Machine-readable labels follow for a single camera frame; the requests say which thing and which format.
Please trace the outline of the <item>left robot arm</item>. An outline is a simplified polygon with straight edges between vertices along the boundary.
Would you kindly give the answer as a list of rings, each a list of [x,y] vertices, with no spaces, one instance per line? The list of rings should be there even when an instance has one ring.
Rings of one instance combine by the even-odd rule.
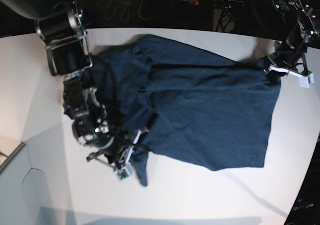
[[[310,45],[320,38],[320,12],[310,0],[272,0],[288,25],[283,42],[274,43],[274,53],[267,56],[270,65],[264,71],[270,81],[295,76],[299,85],[308,89],[315,82],[309,70],[306,54]]]

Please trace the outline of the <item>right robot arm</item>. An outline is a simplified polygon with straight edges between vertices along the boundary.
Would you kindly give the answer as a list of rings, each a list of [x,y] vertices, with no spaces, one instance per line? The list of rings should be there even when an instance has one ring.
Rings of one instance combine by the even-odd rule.
[[[142,150],[147,128],[128,134],[115,113],[118,91],[111,86],[111,98],[104,99],[93,76],[88,30],[77,0],[0,0],[18,15],[34,21],[43,41],[50,74],[63,78],[64,113],[72,120],[72,132],[84,147],[96,148],[87,161],[100,161],[115,174],[128,175],[135,151]]]

